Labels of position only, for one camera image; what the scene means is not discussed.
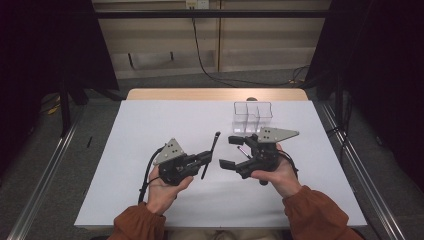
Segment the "floor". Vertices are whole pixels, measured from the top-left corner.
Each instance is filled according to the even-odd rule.
[[[137,87],[228,87],[211,80],[205,74],[190,71],[189,69],[188,72],[184,72],[180,69],[177,71],[178,74],[173,76],[166,74],[167,76],[120,79],[121,90],[115,93],[126,96],[130,89]],[[297,80],[291,83],[289,82],[294,76],[293,68],[214,73],[214,76],[259,83],[284,83],[285,85],[281,87],[296,87],[302,83],[301,79],[304,78],[305,72],[299,74]],[[238,87],[266,87],[259,84],[227,82]],[[331,117],[330,119],[328,117],[327,107],[333,105],[334,97],[331,96],[328,101],[318,101],[315,89],[307,89],[306,92],[309,99],[314,102],[324,128],[332,129],[334,126],[331,125]],[[110,233],[109,230],[93,232],[73,226],[120,106],[119,102],[114,102],[92,90],[87,90],[87,95],[90,101],[86,106],[75,106],[71,103],[74,122],[78,119],[75,132],[67,150],[62,153],[51,174],[51,182],[44,186],[45,194],[38,199],[39,205],[36,205],[30,217],[24,219],[27,220],[27,227],[17,231],[17,235],[21,238],[14,235],[11,239],[90,239]],[[52,104],[47,103],[43,109],[49,109]],[[390,149],[379,144],[378,135],[361,112],[355,108],[354,102],[349,129],[348,143],[351,143],[356,150],[356,155],[353,157],[360,159],[372,185],[377,190],[377,195],[383,201],[371,199],[372,195],[367,192],[367,187],[364,187],[362,178],[355,170],[355,161],[352,160],[352,156],[346,155],[349,148],[346,147],[346,151],[342,152],[337,133],[330,131],[329,139],[336,154],[342,156],[346,176],[371,223],[367,227],[359,228],[359,231],[366,239],[371,240],[422,239],[424,194],[400,170]],[[34,189],[40,187],[39,180],[52,161],[51,158],[59,144],[60,133],[60,111],[53,114],[40,113],[33,134],[3,177],[0,189],[0,239],[6,239],[11,231],[16,230],[14,226],[17,225],[20,214],[28,206]]]

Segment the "white tabletop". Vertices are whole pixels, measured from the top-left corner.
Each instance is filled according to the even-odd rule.
[[[179,193],[165,213],[166,228],[287,228],[281,197],[271,184],[242,180],[219,167],[219,159],[246,160],[228,144],[233,106],[233,101],[123,101],[75,226],[112,227],[116,216],[137,204],[151,155],[171,138],[187,154],[197,154],[209,150],[221,131],[205,179],[202,168]],[[348,214],[349,226],[366,225],[312,102],[275,101],[272,111],[271,127],[300,132],[280,142],[295,161],[300,182],[330,196]]]

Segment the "sleeve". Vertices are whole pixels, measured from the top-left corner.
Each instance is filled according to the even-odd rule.
[[[327,195],[307,186],[283,200],[295,240],[359,240],[347,227],[349,217]]]
[[[131,206],[114,220],[114,229],[108,240],[157,240],[165,231],[164,216],[151,213],[146,203]]]

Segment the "metal rail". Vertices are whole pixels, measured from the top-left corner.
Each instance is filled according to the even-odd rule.
[[[346,18],[355,11],[330,10],[98,10],[99,19],[125,18]]]
[[[323,109],[331,126],[335,128],[337,126],[337,122],[334,119],[335,114],[333,110],[331,109],[329,104],[324,104]],[[336,132],[336,136],[338,140],[340,141],[340,144],[343,145],[343,141],[345,139],[344,138],[345,133],[338,131]],[[381,196],[376,186],[374,185],[374,182],[372,181],[370,175],[365,169],[365,166],[362,164],[361,159],[359,158],[358,154],[356,153],[349,139],[346,139],[345,141],[344,150],[346,155],[348,156],[350,164],[353,167],[353,170],[358,176],[359,181],[362,187],[364,188],[365,193],[368,196],[368,199],[370,200],[372,206],[374,207],[374,210],[376,211],[390,239],[392,240],[405,239],[405,236],[403,235],[398,223],[396,222],[396,219],[393,216],[393,213],[391,212],[386,202],[384,201],[383,197]]]
[[[71,128],[64,137],[61,137],[59,143],[57,144],[56,150],[54,151],[50,161],[44,170],[43,175],[41,176],[40,181],[37,184],[34,192],[32,193],[30,199],[19,215],[15,225],[12,228],[7,240],[23,240],[25,239],[28,231],[35,219],[35,216],[40,209],[43,200],[46,196],[46,193],[50,187],[50,184],[53,180],[53,177],[60,165],[63,155],[65,154],[69,143],[72,140],[72,137],[75,133],[76,126],[81,120],[82,114],[85,110],[85,106],[82,107],[76,117],[75,121],[72,124]]]

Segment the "gray carpet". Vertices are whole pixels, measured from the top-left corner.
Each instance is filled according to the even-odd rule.
[[[248,71],[220,73],[214,76],[282,84],[292,79],[293,71]],[[234,81],[228,81],[228,83],[238,87],[270,87]],[[204,74],[120,80],[119,84],[121,90],[115,93],[121,96],[126,96],[132,88],[143,87],[228,87],[210,80]],[[281,87],[296,87],[298,84],[287,84]],[[120,105],[119,102],[113,102],[92,90],[87,90],[87,94],[90,97],[87,106],[72,105],[73,114],[83,111],[82,119],[26,239],[90,239],[94,236],[109,234],[108,231],[92,232],[73,226]],[[323,102],[316,100],[315,89],[307,90],[307,94],[311,100],[314,100],[324,127],[330,129],[331,126],[322,111]],[[9,235],[57,145],[61,132],[59,113],[40,114],[34,133],[3,178],[0,189],[0,239],[6,239]],[[329,138],[335,152],[339,155],[339,142],[334,135]],[[377,143],[373,129],[355,107],[350,121],[349,139],[395,215],[406,239],[422,239],[424,235],[423,193],[398,168],[390,150]],[[365,214],[382,239],[389,239],[357,176],[346,161],[346,157],[343,159],[346,175],[356,190],[356,196]],[[369,226],[360,228],[359,231],[367,239],[378,239]]]

